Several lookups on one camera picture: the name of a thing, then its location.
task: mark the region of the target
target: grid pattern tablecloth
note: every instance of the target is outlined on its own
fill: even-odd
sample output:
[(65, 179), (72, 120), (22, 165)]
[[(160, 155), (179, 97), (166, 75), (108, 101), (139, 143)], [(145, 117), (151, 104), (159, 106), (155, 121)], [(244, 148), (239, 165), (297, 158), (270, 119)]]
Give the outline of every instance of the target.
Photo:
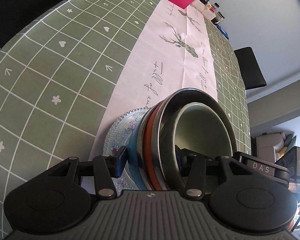
[[(87, 160), (120, 73), (160, 0), (69, 0), (0, 51), (0, 238), (14, 188), (69, 156)], [(218, 101), (250, 153), (244, 84), (233, 50), (206, 20)]]

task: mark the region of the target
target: white arrow print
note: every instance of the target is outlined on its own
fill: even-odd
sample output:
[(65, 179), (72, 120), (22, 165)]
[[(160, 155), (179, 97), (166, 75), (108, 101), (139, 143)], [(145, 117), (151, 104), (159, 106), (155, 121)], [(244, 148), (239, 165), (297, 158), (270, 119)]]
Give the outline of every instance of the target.
[(7, 75), (7, 73), (8, 73), (8, 75), (9, 75), (9, 76), (11, 76), (11, 75), (10, 75), (10, 73), (9, 73), (9, 71), (12, 71), (12, 69), (8, 69), (8, 68), (6, 68), (6, 70), (4, 71), (4, 75), (6, 76), (6, 75)]
[(112, 67), (111, 67), (111, 66), (108, 66), (108, 65), (106, 65), (106, 70), (107, 70), (107, 71), (108, 71), (108, 70), (112, 71)]

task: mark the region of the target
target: stacked bowl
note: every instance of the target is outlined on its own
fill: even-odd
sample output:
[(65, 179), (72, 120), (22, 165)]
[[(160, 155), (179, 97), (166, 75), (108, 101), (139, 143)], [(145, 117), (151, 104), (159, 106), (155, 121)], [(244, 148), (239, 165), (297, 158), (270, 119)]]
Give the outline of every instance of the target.
[[(127, 131), (132, 130), (130, 127), (116, 135), (117, 141), (125, 141), (117, 142), (118, 146), (128, 146), (128, 164), (122, 177), (114, 179), (118, 193), (122, 189), (183, 190), (186, 178), (179, 171), (176, 147), (211, 159), (232, 156), (237, 151), (226, 114), (201, 90), (178, 90), (152, 108), (136, 109), (134, 113), (138, 118), (134, 118), (132, 133)], [(113, 134), (111, 127), (104, 153), (113, 154), (109, 144), (111, 139), (114, 141)]]

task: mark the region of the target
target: white heart print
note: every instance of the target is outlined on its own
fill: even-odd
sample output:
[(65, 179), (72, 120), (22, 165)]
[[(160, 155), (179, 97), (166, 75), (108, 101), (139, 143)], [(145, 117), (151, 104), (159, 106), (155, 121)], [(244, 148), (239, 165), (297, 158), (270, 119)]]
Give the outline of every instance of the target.
[(60, 44), (61, 47), (64, 47), (66, 42), (65, 41), (59, 41), (59, 44)]

